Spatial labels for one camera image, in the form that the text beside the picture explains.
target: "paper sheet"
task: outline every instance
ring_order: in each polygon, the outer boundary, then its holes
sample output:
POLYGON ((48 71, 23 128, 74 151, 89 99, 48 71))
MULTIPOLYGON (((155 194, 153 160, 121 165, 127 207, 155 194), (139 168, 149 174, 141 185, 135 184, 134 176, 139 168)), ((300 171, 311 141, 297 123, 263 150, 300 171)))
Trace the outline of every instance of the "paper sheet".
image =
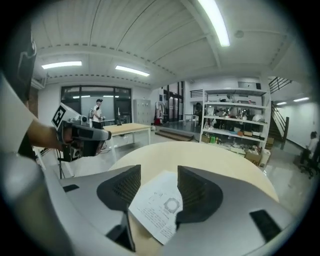
POLYGON ((183 209, 177 188, 178 174, 163 171, 141 186, 129 211, 157 239, 165 245, 176 232, 176 216, 183 209))

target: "office chair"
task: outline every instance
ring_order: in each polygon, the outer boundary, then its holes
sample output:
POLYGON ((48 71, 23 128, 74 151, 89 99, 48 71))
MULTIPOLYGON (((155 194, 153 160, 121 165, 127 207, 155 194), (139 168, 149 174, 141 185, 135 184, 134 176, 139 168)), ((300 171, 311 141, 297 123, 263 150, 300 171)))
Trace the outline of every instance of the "office chair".
POLYGON ((301 166, 301 173, 308 172, 309 180, 310 180, 314 176, 312 169, 315 170, 316 175, 318 175, 318 172, 320 172, 320 169, 318 167, 319 162, 320 162, 320 141, 316 145, 312 158, 307 160, 307 165, 301 166))

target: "fluorescent light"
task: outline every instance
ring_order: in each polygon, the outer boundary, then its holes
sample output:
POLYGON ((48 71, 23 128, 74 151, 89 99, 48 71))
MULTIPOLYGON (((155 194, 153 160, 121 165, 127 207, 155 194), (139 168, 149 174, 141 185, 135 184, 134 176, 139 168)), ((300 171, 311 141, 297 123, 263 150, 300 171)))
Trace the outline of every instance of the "fluorescent light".
POLYGON ((58 67, 67 67, 67 66, 82 66, 81 61, 67 61, 67 62, 58 62, 47 65, 42 65, 44 70, 58 68, 58 67))
POLYGON ((215 0, 198 0, 208 15, 222 47, 230 46, 227 28, 215 0))
POLYGON ((298 98, 298 99, 295 99, 294 102, 302 102, 302 101, 307 101, 309 100, 308 97, 304 97, 304 98, 298 98))
POLYGON ((145 72, 142 72, 142 71, 139 71, 139 70, 135 70, 135 69, 132 69, 132 68, 128 68, 128 67, 124 67, 124 66, 119 66, 117 65, 115 67, 116 70, 122 70, 122 71, 127 71, 127 72, 131 72, 131 73, 135 73, 135 74, 138 74, 138 75, 141 75, 141 76, 144 76, 144 77, 147 77, 149 76, 148 73, 145 73, 145 72))

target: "ceiling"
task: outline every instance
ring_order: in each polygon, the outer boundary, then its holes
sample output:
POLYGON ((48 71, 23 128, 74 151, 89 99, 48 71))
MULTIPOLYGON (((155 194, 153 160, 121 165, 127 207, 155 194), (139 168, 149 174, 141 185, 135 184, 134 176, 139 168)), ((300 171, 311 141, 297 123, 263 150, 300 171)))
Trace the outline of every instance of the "ceiling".
POLYGON ((295 29, 263 0, 215 0, 229 47, 221 47, 197 0, 61 0, 36 13, 33 76, 47 83, 157 88, 217 74, 302 81, 311 76, 295 29), (242 38, 235 37, 243 31, 242 38), (41 65, 82 61, 44 70, 41 65), (117 65, 148 77, 115 70, 117 65))

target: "round table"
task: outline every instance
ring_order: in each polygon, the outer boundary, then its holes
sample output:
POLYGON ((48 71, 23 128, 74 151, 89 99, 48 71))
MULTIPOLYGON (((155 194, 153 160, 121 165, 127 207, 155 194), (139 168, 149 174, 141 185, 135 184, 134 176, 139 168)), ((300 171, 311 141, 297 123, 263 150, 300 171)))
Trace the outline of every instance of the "round table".
MULTIPOLYGON (((170 141, 143 146, 119 159, 110 170, 133 165, 141 165, 141 186, 164 170, 177 172, 177 166, 188 166, 246 181, 279 201, 271 182, 257 166, 209 144, 170 141)), ((136 254, 155 255, 162 245, 130 214, 129 222, 136 254)))

